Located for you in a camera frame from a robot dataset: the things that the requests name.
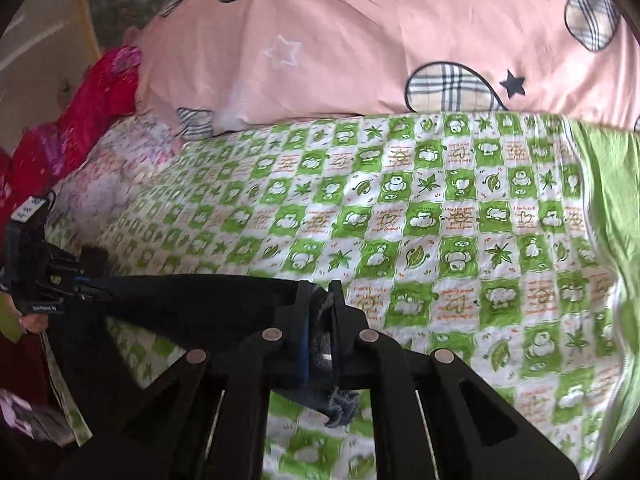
white label tag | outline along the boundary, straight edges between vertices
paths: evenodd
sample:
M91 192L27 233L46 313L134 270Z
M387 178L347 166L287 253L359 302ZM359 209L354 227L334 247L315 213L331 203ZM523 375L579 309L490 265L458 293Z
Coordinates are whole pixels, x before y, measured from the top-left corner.
M23 224L26 223L27 220L29 220L29 218L31 218L44 203L45 200L30 196L24 201L24 204L18 207L18 209L11 214L11 220L22 222Z

wall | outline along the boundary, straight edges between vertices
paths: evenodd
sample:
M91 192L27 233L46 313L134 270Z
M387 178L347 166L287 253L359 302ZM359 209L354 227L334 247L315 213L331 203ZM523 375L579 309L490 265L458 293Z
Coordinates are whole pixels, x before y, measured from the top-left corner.
M0 38L0 148L13 153L25 128L57 119L95 61L79 0L25 0Z

metal screw head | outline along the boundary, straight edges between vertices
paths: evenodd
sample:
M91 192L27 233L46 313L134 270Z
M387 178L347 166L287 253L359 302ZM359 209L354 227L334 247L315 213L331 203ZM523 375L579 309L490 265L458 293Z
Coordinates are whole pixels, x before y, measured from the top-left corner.
M378 334L378 332L370 328L366 328L360 331L360 339L367 343L375 343L379 337L380 335Z
M282 330L279 328L268 328L262 332L262 338L265 341L278 341L282 337Z
M436 358L436 361L441 362L442 364L448 365L453 362L453 352L446 348L440 348L436 350L436 353L433 355Z
M199 365L201 362L207 358L207 353L204 350L200 350L196 348L195 350L191 350L187 354L187 362L191 365Z

white star outline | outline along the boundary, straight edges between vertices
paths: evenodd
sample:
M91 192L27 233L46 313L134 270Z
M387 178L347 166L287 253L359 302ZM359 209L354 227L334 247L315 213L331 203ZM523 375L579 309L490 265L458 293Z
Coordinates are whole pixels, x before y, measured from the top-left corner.
M287 57L279 54L282 50L282 46L289 48ZM279 69L281 65L298 66L298 60L296 54L302 48L302 43L298 41L287 41L281 34L276 36L273 41L273 45L269 48L265 48L262 53L271 59L271 66L274 69Z

red blanket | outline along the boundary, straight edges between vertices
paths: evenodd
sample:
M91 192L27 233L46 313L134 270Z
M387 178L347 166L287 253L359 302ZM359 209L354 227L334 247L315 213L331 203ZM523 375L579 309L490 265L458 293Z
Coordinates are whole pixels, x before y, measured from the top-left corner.
M107 52L87 71L55 123L27 130L13 157L0 151L0 246L4 225L16 207L79 168L109 127L136 111L140 59L135 47Z

